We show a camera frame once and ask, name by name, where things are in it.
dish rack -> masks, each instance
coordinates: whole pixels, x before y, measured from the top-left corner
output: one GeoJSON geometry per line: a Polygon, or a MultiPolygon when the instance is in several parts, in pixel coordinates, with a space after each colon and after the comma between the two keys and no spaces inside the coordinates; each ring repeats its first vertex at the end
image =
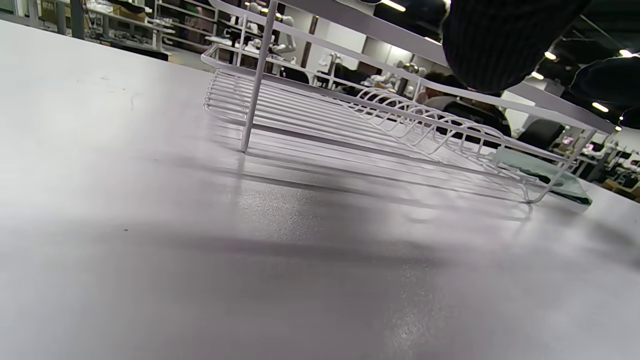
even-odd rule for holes
{"type": "MultiPolygon", "coordinates": [[[[224,12],[264,24],[265,39],[271,38],[275,25],[279,31],[289,32],[295,37],[302,37],[332,51],[347,56],[352,55],[360,61],[392,71],[397,76],[418,84],[418,89],[422,83],[426,82],[415,74],[393,68],[362,54],[356,54],[289,26],[275,23],[278,3],[275,0],[271,0],[266,17],[230,6],[219,0],[210,0],[210,2],[224,12]]],[[[580,150],[596,133],[596,129],[591,129],[587,137],[577,144],[578,150],[565,158],[507,138],[491,127],[420,105],[388,90],[367,88],[336,79],[331,75],[314,73],[285,61],[268,58],[267,47],[263,47],[260,54],[254,54],[235,47],[214,44],[202,54],[201,59],[215,68],[205,96],[204,107],[216,119],[244,129],[241,140],[243,152],[246,152],[249,146],[253,129],[268,131],[352,151],[409,161],[422,169],[424,167],[439,168],[444,171],[453,170],[485,177],[500,184],[518,188],[522,191],[525,202],[536,203],[552,189],[552,185],[570,167],[580,150]],[[217,60],[217,52],[222,49],[235,54],[237,60],[234,64],[217,60]],[[265,64],[269,62],[274,64],[275,68],[295,69],[312,76],[353,86],[359,89],[360,93],[352,97],[246,69],[237,66],[242,56],[257,58],[257,69],[264,69],[265,64]],[[536,177],[528,176],[496,161],[490,154],[493,149],[485,146],[489,143],[493,144],[493,147],[507,147],[556,162],[559,171],[549,184],[542,183],[536,177]]],[[[528,110],[530,113],[544,113],[547,118],[555,117],[554,120],[563,117],[554,111],[443,85],[433,85],[433,88],[444,89],[449,93],[461,93],[471,99],[488,100],[487,102],[497,102],[503,106],[506,104],[507,107],[528,110]]]]}

green towel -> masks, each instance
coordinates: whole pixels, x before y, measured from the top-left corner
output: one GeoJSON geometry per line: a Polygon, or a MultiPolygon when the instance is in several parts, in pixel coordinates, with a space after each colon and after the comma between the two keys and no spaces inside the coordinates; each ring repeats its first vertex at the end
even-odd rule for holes
{"type": "MultiPolygon", "coordinates": [[[[498,163],[503,163],[527,175],[537,177],[545,184],[549,184],[551,179],[560,171],[560,168],[554,164],[534,158],[523,152],[513,151],[503,147],[491,153],[490,156],[495,161],[498,161],[498,163]]],[[[556,181],[551,188],[551,192],[584,205],[591,205],[593,202],[582,188],[582,185],[580,185],[578,178],[569,172],[565,172],[556,181]]]]}

computer monitor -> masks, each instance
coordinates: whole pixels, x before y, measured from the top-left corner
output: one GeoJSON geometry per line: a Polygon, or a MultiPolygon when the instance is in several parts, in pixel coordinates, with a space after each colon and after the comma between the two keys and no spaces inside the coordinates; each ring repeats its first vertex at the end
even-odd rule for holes
{"type": "Polygon", "coordinates": [[[602,145],[601,143],[590,142],[590,144],[593,145],[593,148],[591,149],[592,151],[600,152],[602,151],[602,149],[604,149],[604,145],[602,145]]]}

white table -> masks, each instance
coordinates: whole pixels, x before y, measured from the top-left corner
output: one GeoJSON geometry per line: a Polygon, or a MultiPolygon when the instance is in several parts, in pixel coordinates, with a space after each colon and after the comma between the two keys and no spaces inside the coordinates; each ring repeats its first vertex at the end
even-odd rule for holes
{"type": "Polygon", "coordinates": [[[635,202],[529,207],[258,131],[245,157],[207,73],[6,22],[0,46],[3,359],[640,354],[635,202]]]}

dish rack leg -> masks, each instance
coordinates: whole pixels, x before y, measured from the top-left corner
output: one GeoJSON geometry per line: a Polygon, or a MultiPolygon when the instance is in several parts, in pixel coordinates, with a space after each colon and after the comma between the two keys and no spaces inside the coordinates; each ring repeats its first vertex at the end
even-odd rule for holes
{"type": "Polygon", "coordinates": [[[571,166],[571,164],[575,161],[575,159],[578,157],[578,155],[580,155],[584,147],[587,146],[587,143],[591,141],[591,138],[593,137],[593,135],[596,135],[596,133],[597,133],[596,129],[591,130],[589,134],[587,134],[587,137],[583,139],[583,141],[576,144],[576,146],[573,148],[573,154],[569,157],[569,160],[562,166],[562,169],[553,177],[553,179],[551,179],[549,184],[545,187],[545,189],[537,198],[535,198],[534,200],[530,200],[530,199],[525,199],[525,200],[529,204],[536,204],[540,202],[542,198],[544,198],[545,195],[551,190],[551,188],[556,183],[556,181],[564,174],[566,169],[568,169],[571,166]]]}
{"type": "Polygon", "coordinates": [[[255,71],[255,82],[253,83],[253,92],[251,94],[251,101],[249,102],[249,112],[246,114],[246,125],[244,126],[244,132],[242,134],[242,144],[240,145],[240,151],[242,152],[246,152],[249,147],[249,137],[251,137],[251,129],[253,128],[255,108],[258,105],[258,94],[260,93],[260,84],[262,83],[262,76],[264,75],[264,64],[267,62],[267,54],[269,53],[269,44],[271,43],[271,33],[273,32],[273,22],[276,19],[277,6],[278,1],[271,0],[269,2],[267,23],[264,25],[264,32],[262,33],[258,67],[255,71]]]}

